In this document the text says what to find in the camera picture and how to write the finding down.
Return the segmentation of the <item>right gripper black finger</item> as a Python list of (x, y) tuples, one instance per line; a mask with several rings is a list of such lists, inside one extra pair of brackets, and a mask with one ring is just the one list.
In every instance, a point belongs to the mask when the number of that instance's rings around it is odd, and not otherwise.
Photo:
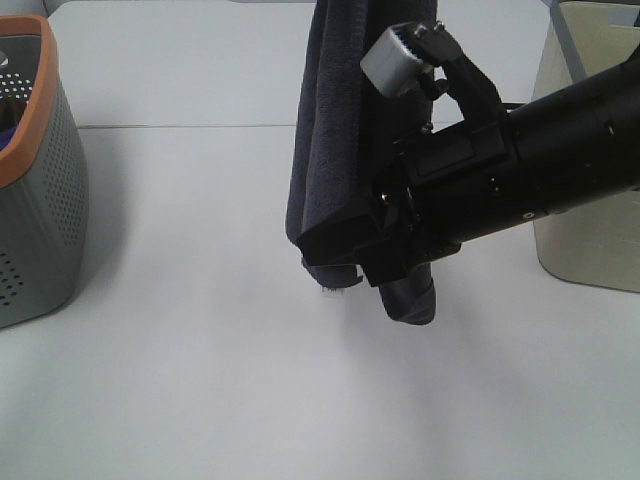
[(305, 230), (295, 244), (309, 266), (386, 267), (390, 253), (384, 229), (389, 212), (390, 205), (380, 199), (353, 198)]

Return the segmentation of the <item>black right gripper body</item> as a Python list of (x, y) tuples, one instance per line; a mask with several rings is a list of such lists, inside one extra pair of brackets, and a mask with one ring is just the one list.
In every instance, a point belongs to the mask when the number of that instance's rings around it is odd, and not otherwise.
[(385, 214), (382, 238), (367, 255), (371, 285), (405, 279), (467, 241), (537, 216), (534, 176), (517, 147), (519, 108), (498, 103), (489, 116), (394, 140), (394, 156), (373, 184)]

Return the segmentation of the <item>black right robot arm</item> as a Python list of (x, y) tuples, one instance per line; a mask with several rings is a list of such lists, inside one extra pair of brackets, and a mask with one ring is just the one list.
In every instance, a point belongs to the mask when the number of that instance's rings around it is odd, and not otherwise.
[(357, 266), (382, 286), (465, 242), (638, 186), (637, 59), (513, 111), (482, 74), (446, 74), (469, 103), (463, 120), (398, 138), (361, 192), (298, 237), (309, 266)]

